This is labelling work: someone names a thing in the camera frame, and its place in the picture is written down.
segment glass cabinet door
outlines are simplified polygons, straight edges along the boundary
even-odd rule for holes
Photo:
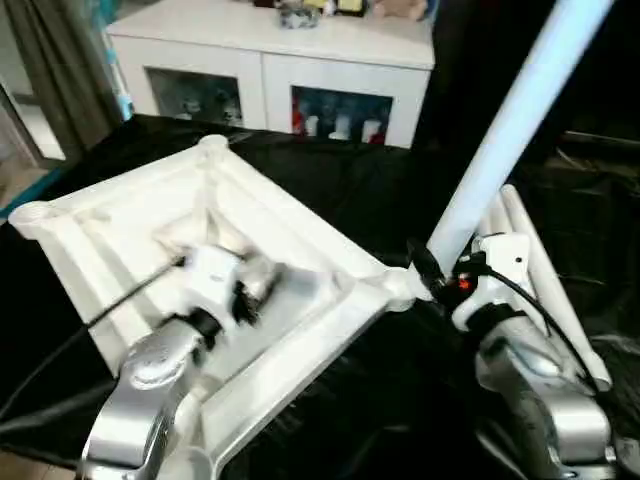
[[[236,78],[152,67],[146,72],[160,115],[244,126]]]
[[[429,72],[264,54],[269,130],[409,148]]]
[[[309,137],[384,144],[393,98],[291,87],[291,131]]]
[[[134,110],[266,128],[259,52],[112,36]]]

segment toy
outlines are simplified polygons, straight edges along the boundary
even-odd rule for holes
[[[407,17],[418,21],[427,11],[426,0],[377,0],[373,13],[377,17]]]
[[[314,28],[320,19],[320,10],[307,5],[282,4],[278,12],[280,26],[289,30]]]

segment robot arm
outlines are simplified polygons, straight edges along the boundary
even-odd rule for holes
[[[182,315],[134,345],[98,414],[77,471],[80,479],[156,478],[178,405],[219,335],[253,323],[279,279],[278,265],[216,247],[190,255]]]
[[[509,286],[478,273],[488,266],[519,284],[528,250],[523,234],[477,238],[448,281],[428,251],[414,258],[423,282],[465,335],[475,379],[496,396],[492,402],[504,405],[501,418],[478,431],[483,445],[527,478],[614,478],[609,420],[584,372],[566,348],[556,347],[561,342],[552,331],[525,313]]]

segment white pipe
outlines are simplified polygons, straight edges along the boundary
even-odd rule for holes
[[[529,251],[529,274],[540,302],[558,322],[583,357],[587,368],[596,379],[600,389],[611,388],[611,376],[602,358],[593,351],[582,324],[567,297],[558,274],[547,255],[544,245],[527,214],[518,192],[512,185],[502,187],[502,199],[515,231],[526,233],[531,242]]]
[[[485,218],[489,219],[490,234],[511,233],[516,230],[515,227],[512,225],[511,220],[509,219],[509,215],[507,214],[507,209],[499,193],[498,195],[496,195],[496,198],[493,200],[493,203],[491,204],[491,208],[489,209],[489,213],[488,215],[485,215]],[[536,292],[533,289],[532,282],[529,278],[530,276],[529,272],[531,271],[532,261],[533,261],[533,258],[530,255],[529,261],[528,261],[527,275],[522,281],[522,283],[520,284],[520,286],[524,288],[527,291],[527,293],[529,293],[531,296],[536,298]],[[529,302],[521,298],[519,295],[516,295],[514,298],[518,308],[524,311],[527,314],[527,316],[531,319],[531,321],[533,321],[533,323],[535,323],[536,326],[542,332],[546,332],[546,325],[545,325],[544,319],[542,318],[542,315],[540,315],[540,313]]]
[[[556,2],[429,239],[428,248],[445,274],[451,272],[613,2]]]

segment red light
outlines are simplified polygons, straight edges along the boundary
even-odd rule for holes
[[[469,290],[471,288],[471,282],[464,278],[459,278],[458,286],[460,287],[461,290]]]

